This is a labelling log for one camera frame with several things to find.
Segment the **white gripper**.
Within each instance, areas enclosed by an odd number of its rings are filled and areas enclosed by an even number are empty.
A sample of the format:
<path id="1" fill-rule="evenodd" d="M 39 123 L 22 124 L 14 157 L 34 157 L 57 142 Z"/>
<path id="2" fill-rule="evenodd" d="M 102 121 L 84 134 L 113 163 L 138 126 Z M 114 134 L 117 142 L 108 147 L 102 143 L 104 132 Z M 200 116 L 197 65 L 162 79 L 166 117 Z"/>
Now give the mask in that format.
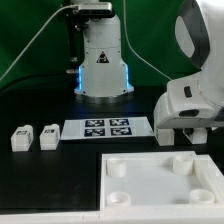
<path id="1" fill-rule="evenodd" d="M 199 75 L 170 81 L 154 109 L 158 129 L 224 127 L 224 106 L 209 102 L 199 90 Z"/>

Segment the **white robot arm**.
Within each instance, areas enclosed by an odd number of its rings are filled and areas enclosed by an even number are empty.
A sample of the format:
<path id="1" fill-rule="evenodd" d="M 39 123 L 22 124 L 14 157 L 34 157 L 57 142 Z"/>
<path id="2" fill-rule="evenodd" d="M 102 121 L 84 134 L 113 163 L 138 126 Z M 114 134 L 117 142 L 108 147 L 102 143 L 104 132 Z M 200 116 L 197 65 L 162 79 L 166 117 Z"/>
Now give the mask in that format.
<path id="1" fill-rule="evenodd" d="M 182 52 L 198 68 L 167 84 L 154 109 L 159 129 L 224 126 L 224 0 L 184 0 L 175 21 Z M 88 99 L 129 93 L 128 68 L 121 58 L 120 21 L 91 19 L 84 31 L 84 61 L 75 92 Z"/>

